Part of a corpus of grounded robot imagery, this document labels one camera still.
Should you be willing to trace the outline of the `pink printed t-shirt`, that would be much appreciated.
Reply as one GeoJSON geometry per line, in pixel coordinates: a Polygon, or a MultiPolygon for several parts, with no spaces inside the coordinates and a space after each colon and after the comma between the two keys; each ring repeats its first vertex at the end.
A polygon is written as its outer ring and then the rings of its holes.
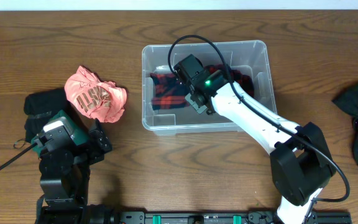
{"type": "Polygon", "coordinates": [[[66,81],[67,100],[87,118],[102,123],[115,123],[124,114],[127,91],[115,82],[101,81],[87,68],[80,66],[66,81]]]}

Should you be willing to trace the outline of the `clear plastic storage container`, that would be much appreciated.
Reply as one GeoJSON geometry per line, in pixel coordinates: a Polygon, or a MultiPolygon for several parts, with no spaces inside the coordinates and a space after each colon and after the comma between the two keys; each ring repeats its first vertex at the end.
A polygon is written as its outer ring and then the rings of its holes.
{"type": "MultiPolygon", "coordinates": [[[[250,76],[254,85],[254,99],[277,112],[267,46],[261,40],[216,42],[231,69],[250,76]]],[[[156,109],[152,100],[157,87],[151,74],[170,73],[167,63],[171,45],[148,45],[142,51],[142,124],[156,135],[241,131],[235,123],[218,114],[198,114],[190,106],[175,109],[156,109]]]]}

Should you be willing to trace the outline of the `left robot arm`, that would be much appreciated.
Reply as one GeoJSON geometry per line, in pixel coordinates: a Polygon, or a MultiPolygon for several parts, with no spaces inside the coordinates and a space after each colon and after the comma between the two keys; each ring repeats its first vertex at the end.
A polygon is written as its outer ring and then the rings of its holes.
{"type": "Polygon", "coordinates": [[[51,129],[36,140],[40,153],[40,186],[36,223],[114,223],[113,210],[88,205],[90,165],[104,160],[112,144],[98,120],[85,143],[76,145],[66,127],[51,129]]]}

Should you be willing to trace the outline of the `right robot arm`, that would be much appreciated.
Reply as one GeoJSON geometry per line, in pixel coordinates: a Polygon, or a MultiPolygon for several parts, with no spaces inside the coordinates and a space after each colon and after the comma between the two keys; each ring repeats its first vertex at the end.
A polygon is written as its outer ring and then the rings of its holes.
{"type": "Polygon", "coordinates": [[[229,83],[224,68],[211,72],[189,55],[174,66],[189,89],[187,100],[199,113],[217,113],[236,123],[269,154],[272,181],[282,201],[277,216],[283,223],[303,223],[311,202],[336,173],[323,132],[286,120],[229,83]]]}

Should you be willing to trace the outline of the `green taped cloth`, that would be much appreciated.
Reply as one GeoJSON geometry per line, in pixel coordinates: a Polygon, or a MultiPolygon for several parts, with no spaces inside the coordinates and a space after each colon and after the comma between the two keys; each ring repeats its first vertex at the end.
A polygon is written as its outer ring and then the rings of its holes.
{"type": "Polygon", "coordinates": [[[52,152],[62,147],[67,147],[72,145],[79,146],[88,141],[89,137],[87,136],[87,134],[63,110],[59,111],[48,122],[57,119],[61,116],[66,117],[74,128],[72,139],[61,139],[61,140],[59,139],[55,140],[52,138],[47,139],[46,135],[43,135],[41,130],[41,132],[39,132],[30,142],[31,144],[35,145],[34,151],[39,155],[39,157],[41,156],[42,151],[44,150],[46,150],[47,152],[52,152]]]}

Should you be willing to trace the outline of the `red plaid flannel cloth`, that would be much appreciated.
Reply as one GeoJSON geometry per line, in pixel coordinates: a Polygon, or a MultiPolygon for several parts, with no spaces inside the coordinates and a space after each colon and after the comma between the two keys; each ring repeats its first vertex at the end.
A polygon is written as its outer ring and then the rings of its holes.
{"type": "MultiPolygon", "coordinates": [[[[240,84],[242,89],[251,97],[254,96],[254,86],[250,76],[239,70],[229,68],[232,79],[240,84]]],[[[151,73],[154,83],[155,96],[152,98],[153,110],[172,110],[189,106],[185,96],[189,94],[184,84],[172,73],[151,73]]]]}

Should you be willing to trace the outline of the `black taped cloth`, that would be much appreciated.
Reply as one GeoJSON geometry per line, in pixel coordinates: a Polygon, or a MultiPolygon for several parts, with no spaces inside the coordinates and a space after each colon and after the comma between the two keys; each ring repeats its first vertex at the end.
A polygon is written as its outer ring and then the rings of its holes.
{"type": "Polygon", "coordinates": [[[24,125],[25,141],[31,142],[52,117],[68,106],[64,88],[28,95],[24,103],[24,113],[27,115],[24,125]]]}

